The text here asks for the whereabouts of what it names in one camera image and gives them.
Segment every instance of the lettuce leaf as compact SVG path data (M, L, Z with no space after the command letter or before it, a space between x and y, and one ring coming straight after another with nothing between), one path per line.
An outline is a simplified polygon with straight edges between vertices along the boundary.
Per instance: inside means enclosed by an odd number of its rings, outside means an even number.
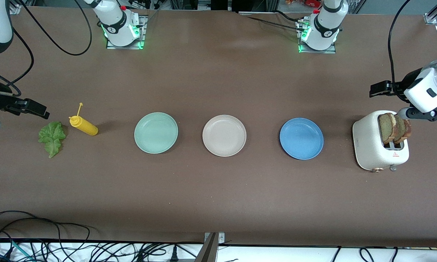
M65 139L65 137L61 122L58 121L50 122L39 131L39 143L45 143L49 159L58 153L61 147L60 139Z

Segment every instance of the mustard bottle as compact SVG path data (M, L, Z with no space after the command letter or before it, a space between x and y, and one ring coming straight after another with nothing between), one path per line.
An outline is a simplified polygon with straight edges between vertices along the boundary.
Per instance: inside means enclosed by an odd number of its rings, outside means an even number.
M87 121L84 118L79 116L79 111L81 110L81 106L82 106L82 103L79 103L79 109L78 109L77 115L69 118L70 124L73 127L83 131L84 133L86 133L90 136L97 135L97 133L99 132L99 129L97 128L97 126L94 126L89 121Z

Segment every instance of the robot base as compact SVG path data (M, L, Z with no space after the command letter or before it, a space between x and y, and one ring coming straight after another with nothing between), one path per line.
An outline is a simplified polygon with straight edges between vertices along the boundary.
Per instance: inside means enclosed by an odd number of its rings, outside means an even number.
M310 16L305 16L304 19L295 22L295 24L296 28L303 28L305 30L298 31L298 48L300 53L336 53L335 43L332 43L330 47L325 50L315 50L310 48L307 43L302 40L303 35L307 33L308 25L310 25Z
M393 111L375 111L353 124L353 141L356 160L361 168L379 172L405 163L409 159L408 140L384 146L380 135L378 116Z
M147 32L147 15L139 15L139 20L136 21L138 25L142 25L139 28L139 38L135 39L131 44L123 47L113 45L110 40L107 39L107 49L128 49L128 50L140 50L144 49L144 42L146 40Z

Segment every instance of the bread slice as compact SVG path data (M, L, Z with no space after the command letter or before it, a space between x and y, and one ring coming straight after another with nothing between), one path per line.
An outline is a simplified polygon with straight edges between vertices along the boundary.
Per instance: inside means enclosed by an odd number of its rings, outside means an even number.
M398 126L396 118L392 113L386 113L378 116L380 134L383 144L388 144L398 135Z
M411 122L400 118L398 115L394 116L398 126L398 134L393 139L394 144L399 144L411 136Z

